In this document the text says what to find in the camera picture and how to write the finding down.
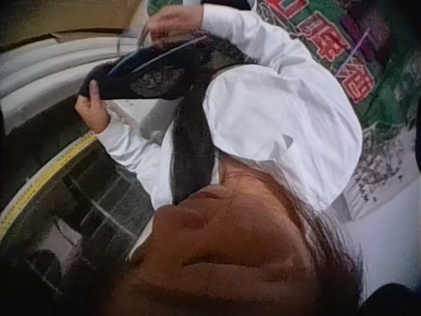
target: hand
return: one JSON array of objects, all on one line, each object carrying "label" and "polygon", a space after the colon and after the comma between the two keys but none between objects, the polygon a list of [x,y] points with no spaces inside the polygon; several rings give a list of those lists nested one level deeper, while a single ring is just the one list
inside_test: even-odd
[{"label": "hand", "polygon": [[139,42],[147,33],[152,41],[162,41],[168,36],[181,35],[201,28],[203,20],[202,5],[170,5],[152,16],[142,32]]},{"label": "hand", "polygon": [[90,100],[79,95],[74,108],[86,125],[96,134],[99,134],[108,126],[111,118],[105,109],[104,101],[99,96],[99,88],[95,80],[89,83],[89,96]]}]

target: sleeve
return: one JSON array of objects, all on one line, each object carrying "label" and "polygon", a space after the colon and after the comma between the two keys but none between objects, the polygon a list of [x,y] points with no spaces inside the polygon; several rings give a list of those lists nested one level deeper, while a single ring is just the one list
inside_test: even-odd
[{"label": "sleeve", "polygon": [[107,153],[117,163],[134,172],[145,191],[151,195],[158,178],[161,147],[117,120],[112,120],[96,136]]},{"label": "sleeve", "polygon": [[285,30],[264,22],[251,11],[205,5],[202,28],[226,38],[244,54],[258,59],[262,66],[268,66],[278,74],[286,66],[302,63],[319,66],[301,41],[291,39]]}]

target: fingers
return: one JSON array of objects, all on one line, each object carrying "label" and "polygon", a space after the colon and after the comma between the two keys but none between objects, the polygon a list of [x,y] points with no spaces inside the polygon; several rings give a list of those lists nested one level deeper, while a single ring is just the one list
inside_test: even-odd
[{"label": "fingers", "polygon": [[149,19],[141,38],[144,39],[148,32],[151,33],[153,41],[185,34],[200,28],[202,20],[202,6],[167,6]]},{"label": "fingers", "polygon": [[91,99],[91,105],[101,104],[101,96],[99,95],[98,83],[95,80],[91,80],[89,83],[89,97]]}]

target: person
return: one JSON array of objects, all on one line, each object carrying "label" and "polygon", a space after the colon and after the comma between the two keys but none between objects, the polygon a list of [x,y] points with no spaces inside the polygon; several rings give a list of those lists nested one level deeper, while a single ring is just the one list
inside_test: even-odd
[{"label": "person", "polygon": [[158,42],[207,31],[259,65],[199,76],[162,145],[111,120],[94,81],[78,98],[76,110],[156,210],[150,236],[122,269],[103,274],[84,313],[354,315],[360,257],[324,214],[362,145],[339,83],[255,13],[170,6],[147,27]]}]

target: white shirt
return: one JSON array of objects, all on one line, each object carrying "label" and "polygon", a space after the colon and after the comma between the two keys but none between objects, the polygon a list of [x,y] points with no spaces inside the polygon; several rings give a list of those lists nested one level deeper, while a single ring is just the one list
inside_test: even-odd
[{"label": "white shirt", "polygon": [[[362,147],[360,124],[337,80],[299,40],[255,13],[205,5],[202,27],[260,64],[227,70],[210,83],[203,108],[214,145],[271,174],[315,209],[327,208],[346,187]],[[118,121],[97,137],[136,173],[155,209],[172,203],[172,126],[161,147]]]}]

